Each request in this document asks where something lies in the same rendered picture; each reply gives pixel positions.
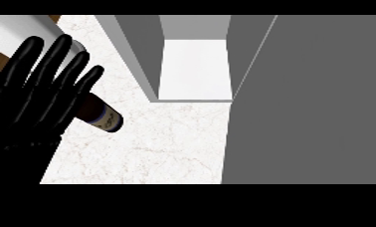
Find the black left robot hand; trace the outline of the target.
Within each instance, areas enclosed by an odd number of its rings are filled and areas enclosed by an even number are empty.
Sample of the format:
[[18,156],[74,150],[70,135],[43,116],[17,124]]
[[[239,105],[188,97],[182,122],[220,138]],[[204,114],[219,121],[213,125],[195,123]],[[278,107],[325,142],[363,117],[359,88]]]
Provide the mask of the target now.
[[73,37],[52,46],[31,36],[0,71],[0,185],[42,182],[62,134],[105,68],[83,51],[65,60]]

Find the dark wine bottle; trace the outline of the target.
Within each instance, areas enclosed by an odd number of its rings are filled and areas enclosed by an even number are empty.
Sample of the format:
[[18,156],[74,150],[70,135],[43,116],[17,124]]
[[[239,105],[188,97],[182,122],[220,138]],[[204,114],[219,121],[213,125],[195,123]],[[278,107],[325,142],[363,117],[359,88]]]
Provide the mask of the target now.
[[89,93],[77,118],[106,132],[117,132],[124,125],[124,117],[111,105]]

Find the grey open cabinet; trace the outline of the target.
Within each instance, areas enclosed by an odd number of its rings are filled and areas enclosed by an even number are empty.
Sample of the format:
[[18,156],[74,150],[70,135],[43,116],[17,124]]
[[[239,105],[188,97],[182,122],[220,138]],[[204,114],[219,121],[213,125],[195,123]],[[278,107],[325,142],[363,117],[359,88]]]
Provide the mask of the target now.
[[101,15],[99,23],[154,103],[229,103],[273,15]]

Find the dark grey cabinet door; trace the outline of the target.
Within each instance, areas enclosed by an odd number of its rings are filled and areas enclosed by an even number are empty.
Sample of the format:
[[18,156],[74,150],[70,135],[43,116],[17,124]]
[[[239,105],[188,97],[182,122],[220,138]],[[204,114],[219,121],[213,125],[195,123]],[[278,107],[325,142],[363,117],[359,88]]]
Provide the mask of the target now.
[[224,183],[376,182],[376,16],[282,16],[230,106]]

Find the white cylindrical appliance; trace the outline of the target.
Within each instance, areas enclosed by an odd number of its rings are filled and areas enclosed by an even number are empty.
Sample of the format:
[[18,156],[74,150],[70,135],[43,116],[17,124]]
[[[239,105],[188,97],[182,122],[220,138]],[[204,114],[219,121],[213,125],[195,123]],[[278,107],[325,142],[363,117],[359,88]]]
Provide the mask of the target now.
[[55,40],[64,34],[59,19],[59,15],[0,15],[0,71],[24,40],[31,36],[45,40],[40,55],[45,57]]

